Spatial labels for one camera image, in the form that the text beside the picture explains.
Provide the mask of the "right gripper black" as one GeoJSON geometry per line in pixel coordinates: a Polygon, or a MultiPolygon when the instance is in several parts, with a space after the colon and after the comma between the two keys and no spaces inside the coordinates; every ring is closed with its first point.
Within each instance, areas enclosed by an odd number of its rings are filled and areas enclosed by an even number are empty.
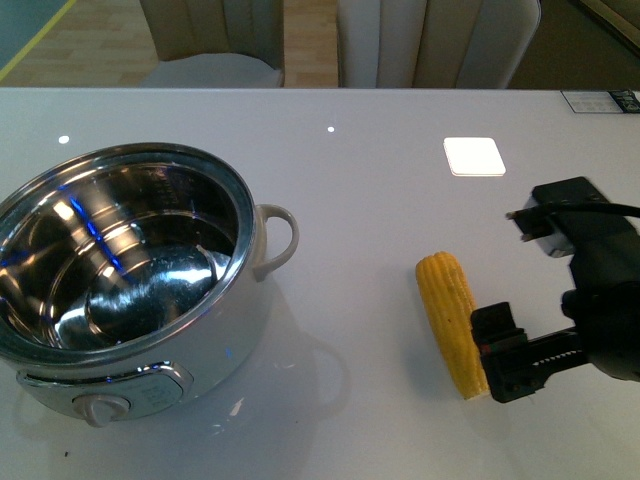
{"type": "Polygon", "coordinates": [[[562,313],[574,326],[529,341],[501,302],[472,312],[472,337],[491,397],[509,403],[534,394],[546,376],[586,363],[606,375],[639,380],[639,234],[616,228],[611,214],[554,210],[559,206],[606,204],[586,177],[535,186],[524,207],[506,214],[524,242],[535,241],[550,257],[570,256],[574,288],[561,297],[562,313]]]}

